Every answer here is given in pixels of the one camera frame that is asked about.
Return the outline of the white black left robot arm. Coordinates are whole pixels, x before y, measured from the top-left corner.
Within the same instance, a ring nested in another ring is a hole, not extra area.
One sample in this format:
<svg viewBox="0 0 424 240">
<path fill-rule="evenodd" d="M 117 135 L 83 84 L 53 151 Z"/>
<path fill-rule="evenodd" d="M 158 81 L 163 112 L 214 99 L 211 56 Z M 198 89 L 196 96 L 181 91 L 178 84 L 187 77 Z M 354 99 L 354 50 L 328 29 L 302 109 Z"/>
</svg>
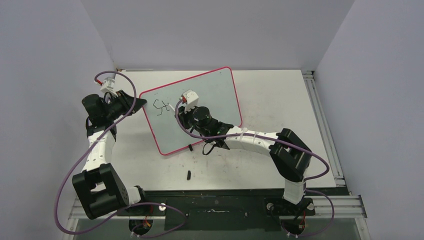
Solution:
<svg viewBox="0 0 424 240">
<path fill-rule="evenodd" d="M 109 102 L 98 94 L 81 102 L 88 113 L 85 128 L 92 150 L 82 171 L 72 177 L 72 185 L 86 216 L 94 220 L 128 206 L 136 215 L 144 215 L 149 210 L 144 190 L 138 185 L 126 187 L 111 160 L 117 138 L 115 120 L 135 114 L 147 101 L 119 90 Z"/>
</svg>

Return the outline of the pink framed whiteboard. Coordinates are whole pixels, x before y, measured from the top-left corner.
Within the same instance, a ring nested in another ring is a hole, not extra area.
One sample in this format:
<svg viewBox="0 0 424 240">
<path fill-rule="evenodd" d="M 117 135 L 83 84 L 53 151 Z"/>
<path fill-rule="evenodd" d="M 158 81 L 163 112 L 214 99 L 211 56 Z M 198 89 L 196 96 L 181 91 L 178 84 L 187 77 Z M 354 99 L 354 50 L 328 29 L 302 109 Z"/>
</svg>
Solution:
<svg viewBox="0 0 424 240">
<path fill-rule="evenodd" d="M 147 123 L 159 153 L 167 156 L 197 144 L 194 135 L 223 134 L 223 124 L 243 123 L 231 68 L 221 67 L 140 93 Z"/>
</svg>

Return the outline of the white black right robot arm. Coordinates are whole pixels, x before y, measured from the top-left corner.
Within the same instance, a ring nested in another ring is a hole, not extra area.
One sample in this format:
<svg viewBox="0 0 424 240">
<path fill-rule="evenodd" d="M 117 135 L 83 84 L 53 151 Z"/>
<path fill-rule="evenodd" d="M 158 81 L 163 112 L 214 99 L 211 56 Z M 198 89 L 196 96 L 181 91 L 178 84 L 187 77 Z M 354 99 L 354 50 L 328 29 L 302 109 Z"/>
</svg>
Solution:
<svg viewBox="0 0 424 240">
<path fill-rule="evenodd" d="M 240 128 L 213 118 L 205 106 L 194 107 L 185 112 L 184 107 L 177 110 L 181 127 L 190 134 L 198 136 L 213 148 L 226 150 L 245 150 L 270 157 L 284 178 L 283 209 L 296 214 L 303 207 L 306 191 L 305 172 L 309 167 L 310 150 L 290 129 L 280 132 L 258 132 Z"/>
</svg>

